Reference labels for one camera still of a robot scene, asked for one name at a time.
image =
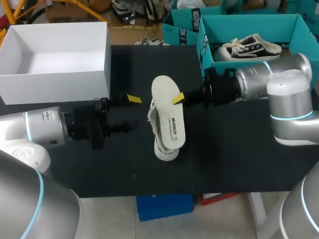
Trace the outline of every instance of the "tiled floor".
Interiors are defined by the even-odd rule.
[[[277,193],[263,194],[267,205]],[[197,204],[190,214],[140,222],[135,197],[82,199],[85,239],[255,239],[255,226],[247,195],[211,205]]]

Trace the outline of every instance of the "red object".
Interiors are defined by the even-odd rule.
[[[224,200],[226,198],[234,197],[238,194],[240,194],[240,193],[226,193],[226,194],[221,194],[220,196],[217,195],[215,197],[211,197],[211,198],[207,198],[207,199],[203,199],[202,195],[199,195],[198,198],[199,198],[200,202],[202,203],[202,205],[205,206],[205,205],[208,205],[211,203],[216,203],[218,201]]]
[[[5,26],[9,24],[9,20],[6,15],[0,17],[0,30],[3,30]]]

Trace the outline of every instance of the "black table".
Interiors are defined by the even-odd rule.
[[[107,138],[100,151],[91,151],[85,141],[49,150],[57,181],[80,197],[288,191],[318,161],[319,146],[288,147],[275,141],[267,100],[207,111],[203,105],[184,109],[186,143],[178,158],[157,159],[147,113],[158,75],[170,76],[182,91],[197,89],[201,74],[195,47],[112,47],[111,95],[127,92],[140,96],[143,104],[111,109],[109,121],[139,120],[140,126]],[[0,112],[52,106],[69,111],[91,103],[2,105]]]

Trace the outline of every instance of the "black and white sneaker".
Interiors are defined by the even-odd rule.
[[[268,61],[280,56],[279,45],[263,40],[259,34],[233,39],[215,53],[215,61]]]

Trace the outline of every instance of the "white box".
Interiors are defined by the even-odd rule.
[[[13,25],[0,49],[6,105],[109,97],[111,47],[105,22]]]

